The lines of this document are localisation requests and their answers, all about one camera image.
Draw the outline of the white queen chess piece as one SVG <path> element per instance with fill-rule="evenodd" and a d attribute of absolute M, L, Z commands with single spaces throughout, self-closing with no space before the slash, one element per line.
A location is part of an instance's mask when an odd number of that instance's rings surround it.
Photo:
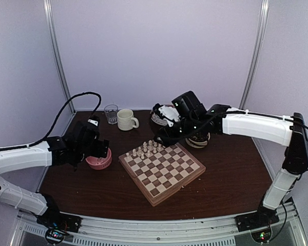
<path fill-rule="evenodd" d="M 153 142 L 152 142 L 152 140 L 150 140 L 150 141 L 148 142 L 148 149 L 149 149 L 150 151 L 153 149 Z"/>

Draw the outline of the white king chess piece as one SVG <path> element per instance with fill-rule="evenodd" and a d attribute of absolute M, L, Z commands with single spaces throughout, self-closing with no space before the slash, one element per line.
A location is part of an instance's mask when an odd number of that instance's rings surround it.
<path fill-rule="evenodd" d="M 147 152 L 147 142 L 143 142 L 143 151 Z"/>

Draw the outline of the white knight chess piece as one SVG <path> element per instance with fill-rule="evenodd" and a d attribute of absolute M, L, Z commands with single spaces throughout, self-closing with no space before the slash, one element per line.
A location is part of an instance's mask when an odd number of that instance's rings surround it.
<path fill-rule="evenodd" d="M 136 156 L 137 156 L 137 151 L 136 151 L 136 149 L 133 149 L 133 150 L 132 150 L 132 155 L 133 155 L 133 157 L 136 157 Z"/>

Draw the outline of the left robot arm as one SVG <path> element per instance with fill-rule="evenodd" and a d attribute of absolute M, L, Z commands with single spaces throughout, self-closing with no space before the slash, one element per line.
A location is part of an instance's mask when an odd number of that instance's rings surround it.
<path fill-rule="evenodd" d="M 87 157 L 104 158 L 109 141 L 100 140 L 99 121 L 77 122 L 64 136 L 45 137 L 35 143 L 0 148 L 0 202 L 33 213 L 53 228 L 64 220 L 51 196 L 25 190 L 4 180 L 1 175 L 33 167 L 70 164 L 74 168 Z"/>

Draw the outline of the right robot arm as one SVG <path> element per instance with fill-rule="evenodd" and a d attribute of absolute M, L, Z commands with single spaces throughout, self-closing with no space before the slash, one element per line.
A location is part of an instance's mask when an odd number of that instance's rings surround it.
<path fill-rule="evenodd" d="M 178 96 L 172 104 L 172 107 L 156 104 L 152 109 L 167 122 L 154 137 L 155 142 L 166 147 L 199 132 L 242 135 L 286 147 L 281 169 L 253 214 L 257 226 L 270 222 L 285 195 L 308 169 L 308 137 L 303 116 L 267 115 L 221 104 L 207 110 L 193 91 Z"/>

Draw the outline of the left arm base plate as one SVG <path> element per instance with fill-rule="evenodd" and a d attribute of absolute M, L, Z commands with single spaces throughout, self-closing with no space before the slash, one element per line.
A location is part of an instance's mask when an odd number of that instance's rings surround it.
<path fill-rule="evenodd" d="M 35 215 L 37 223 L 44 225 L 48 229 L 61 232 L 79 231 L 82 219 L 79 216 L 64 214 L 57 211 L 46 211 L 43 215 Z"/>

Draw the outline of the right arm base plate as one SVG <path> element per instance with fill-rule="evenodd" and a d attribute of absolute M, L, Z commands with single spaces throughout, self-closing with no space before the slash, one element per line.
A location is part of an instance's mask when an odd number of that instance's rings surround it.
<path fill-rule="evenodd" d="M 279 217 L 276 213 L 265 214 L 261 212 L 247 213 L 235 217 L 235 222 L 239 232 L 267 227 L 272 223 L 279 222 Z"/>

